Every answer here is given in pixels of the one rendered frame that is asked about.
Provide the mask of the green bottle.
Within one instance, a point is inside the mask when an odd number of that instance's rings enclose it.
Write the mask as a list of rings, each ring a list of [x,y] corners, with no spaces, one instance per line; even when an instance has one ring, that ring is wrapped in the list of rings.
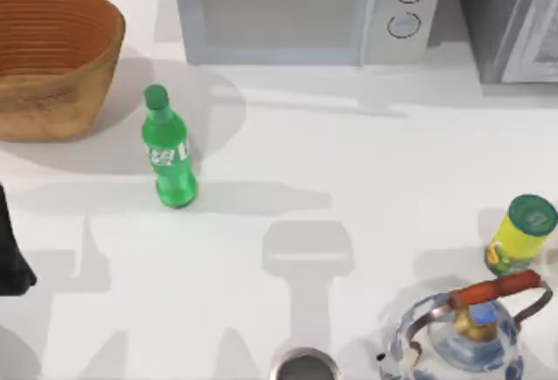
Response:
[[[163,85],[149,85],[144,90],[146,118],[141,137],[155,174],[155,188],[167,207],[182,208],[192,203],[197,194],[193,172],[188,128],[170,106]]]

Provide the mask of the pale microwave oven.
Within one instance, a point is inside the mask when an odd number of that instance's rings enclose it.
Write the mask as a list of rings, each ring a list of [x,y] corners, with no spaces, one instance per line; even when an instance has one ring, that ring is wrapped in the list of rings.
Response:
[[[187,60],[206,65],[409,64],[425,52],[438,0],[177,0]],[[397,39],[388,21],[422,24]]]

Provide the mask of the silver metal cup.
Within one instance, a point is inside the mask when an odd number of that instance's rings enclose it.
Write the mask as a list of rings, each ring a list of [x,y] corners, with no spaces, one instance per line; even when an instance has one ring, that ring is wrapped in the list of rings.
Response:
[[[337,363],[327,353],[298,347],[280,355],[271,365],[268,380],[341,380]]]

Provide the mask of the yellow can with green lid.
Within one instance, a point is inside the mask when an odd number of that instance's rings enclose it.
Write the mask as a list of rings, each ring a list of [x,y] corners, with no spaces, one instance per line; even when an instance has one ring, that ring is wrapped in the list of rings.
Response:
[[[548,200],[532,193],[515,197],[485,248],[487,268],[497,277],[529,269],[557,227],[558,211]]]

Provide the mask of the brown woven basket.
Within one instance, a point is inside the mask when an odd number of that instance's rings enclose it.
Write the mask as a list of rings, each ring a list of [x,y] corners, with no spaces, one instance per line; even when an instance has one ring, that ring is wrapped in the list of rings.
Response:
[[[0,140],[86,133],[105,103],[125,32],[108,0],[0,0]]]

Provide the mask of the blue and white teapot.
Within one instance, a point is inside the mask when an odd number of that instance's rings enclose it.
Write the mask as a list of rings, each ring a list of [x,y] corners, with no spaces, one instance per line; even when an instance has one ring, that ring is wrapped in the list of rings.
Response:
[[[384,352],[381,380],[527,380],[519,345],[522,323],[553,290],[533,270],[414,303]]]

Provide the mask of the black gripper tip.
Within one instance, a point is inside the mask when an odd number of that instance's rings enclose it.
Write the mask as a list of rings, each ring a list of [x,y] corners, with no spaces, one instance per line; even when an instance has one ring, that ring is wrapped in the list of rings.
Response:
[[[36,283],[37,277],[17,244],[0,183],[0,297],[24,295]]]

